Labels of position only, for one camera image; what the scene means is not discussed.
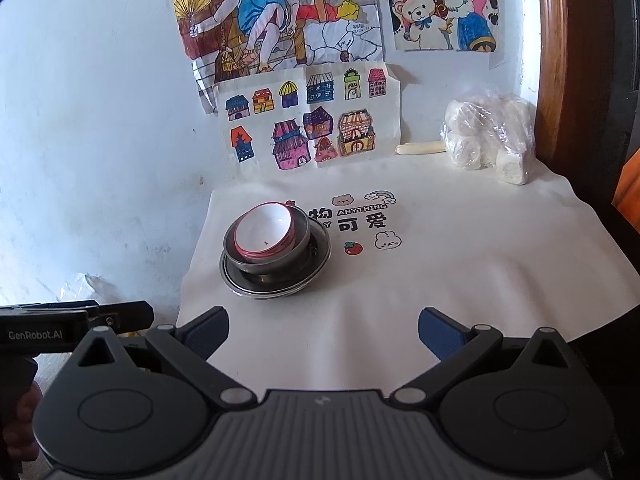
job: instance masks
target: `house drawing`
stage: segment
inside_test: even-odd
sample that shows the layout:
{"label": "house drawing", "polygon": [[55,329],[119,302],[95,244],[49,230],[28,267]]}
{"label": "house drawing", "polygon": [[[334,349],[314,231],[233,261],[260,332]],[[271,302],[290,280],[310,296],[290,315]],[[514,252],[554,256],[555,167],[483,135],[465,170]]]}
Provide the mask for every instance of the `house drawing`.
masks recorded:
{"label": "house drawing", "polygon": [[376,147],[376,133],[372,118],[366,110],[356,110],[340,116],[338,121],[340,156],[370,152]]}
{"label": "house drawing", "polygon": [[372,68],[369,72],[369,97],[386,94],[386,76],[381,68]]}
{"label": "house drawing", "polygon": [[289,108],[298,106],[298,87],[293,81],[287,81],[280,87],[280,97],[282,97],[282,107]]}
{"label": "house drawing", "polygon": [[242,126],[231,129],[231,146],[236,150],[238,162],[247,160],[254,156],[254,149],[251,147],[252,138]]}
{"label": "house drawing", "polygon": [[256,90],[254,93],[254,113],[261,114],[262,112],[268,112],[270,110],[273,110],[271,90],[268,88]]}
{"label": "house drawing", "polygon": [[273,156],[281,170],[292,170],[311,160],[309,140],[300,131],[295,119],[277,123],[273,129]]}
{"label": "house drawing", "polygon": [[360,74],[353,68],[344,73],[344,100],[360,97]]}
{"label": "house drawing", "polygon": [[334,76],[331,72],[313,74],[306,82],[306,102],[308,104],[332,101],[334,98]]}
{"label": "house drawing", "polygon": [[316,148],[316,156],[314,157],[316,162],[324,162],[338,156],[329,137],[316,139],[314,147]]}
{"label": "house drawing", "polygon": [[309,140],[319,139],[334,132],[334,118],[321,106],[302,115],[302,124]]}
{"label": "house drawing", "polygon": [[230,121],[249,116],[249,101],[243,95],[235,95],[226,100],[226,113]]}

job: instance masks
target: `cartoon strawberry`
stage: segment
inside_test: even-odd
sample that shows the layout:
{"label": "cartoon strawberry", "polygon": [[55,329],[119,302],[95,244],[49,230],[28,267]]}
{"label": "cartoon strawberry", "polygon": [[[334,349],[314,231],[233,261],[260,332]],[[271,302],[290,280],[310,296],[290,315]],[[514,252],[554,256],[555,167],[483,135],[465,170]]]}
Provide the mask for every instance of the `cartoon strawberry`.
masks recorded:
{"label": "cartoon strawberry", "polygon": [[349,256],[356,256],[362,252],[362,246],[357,242],[347,242],[344,245],[344,252]]}

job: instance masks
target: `wall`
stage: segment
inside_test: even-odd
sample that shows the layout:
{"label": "wall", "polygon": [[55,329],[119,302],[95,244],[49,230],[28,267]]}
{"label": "wall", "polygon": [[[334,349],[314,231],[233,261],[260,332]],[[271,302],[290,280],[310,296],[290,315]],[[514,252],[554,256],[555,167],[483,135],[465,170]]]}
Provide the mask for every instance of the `wall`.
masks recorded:
{"label": "wall", "polygon": [[[437,138],[479,84],[535,102],[538,0],[499,4],[490,56],[396,52],[381,7],[404,140]],[[170,0],[5,0],[0,44],[0,303],[54,300],[89,272],[171,312],[228,158]]]}

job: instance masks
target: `purple house drawing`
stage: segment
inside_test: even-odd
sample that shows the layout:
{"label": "purple house drawing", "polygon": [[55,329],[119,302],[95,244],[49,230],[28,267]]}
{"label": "purple house drawing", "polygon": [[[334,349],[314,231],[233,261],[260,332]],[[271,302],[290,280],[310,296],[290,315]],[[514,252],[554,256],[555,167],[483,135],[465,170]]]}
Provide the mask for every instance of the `purple house drawing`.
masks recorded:
{"label": "purple house drawing", "polygon": [[281,170],[292,170],[311,160],[309,140],[300,132],[295,119],[277,123],[273,129],[273,156]]}

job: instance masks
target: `metal plate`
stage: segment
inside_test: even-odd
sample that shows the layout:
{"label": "metal plate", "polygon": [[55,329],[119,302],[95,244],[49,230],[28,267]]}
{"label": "metal plate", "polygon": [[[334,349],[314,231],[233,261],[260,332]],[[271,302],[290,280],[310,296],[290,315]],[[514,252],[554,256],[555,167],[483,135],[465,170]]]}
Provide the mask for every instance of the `metal plate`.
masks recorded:
{"label": "metal plate", "polygon": [[225,285],[238,296],[256,300],[284,298],[305,288],[324,267],[331,255],[331,240],[324,226],[309,219],[311,237],[306,262],[295,269],[283,269],[274,275],[257,276],[242,272],[222,253],[220,256],[220,275]]}

